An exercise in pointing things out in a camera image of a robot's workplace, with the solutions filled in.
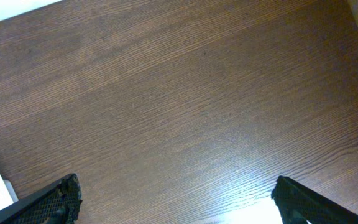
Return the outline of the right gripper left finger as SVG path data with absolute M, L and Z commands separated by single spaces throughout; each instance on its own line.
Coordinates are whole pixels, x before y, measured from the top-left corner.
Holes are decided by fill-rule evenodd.
M 78 177 L 76 174 L 68 174 L 0 210 L 0 224 L 74 224 L 81 203 Z

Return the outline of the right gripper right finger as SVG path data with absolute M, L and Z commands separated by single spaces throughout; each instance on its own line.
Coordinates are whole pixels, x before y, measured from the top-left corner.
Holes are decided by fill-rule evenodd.
M 285 176 L 279 176 L 271 198 L 283 224 L 358 224 L 358 215 Z

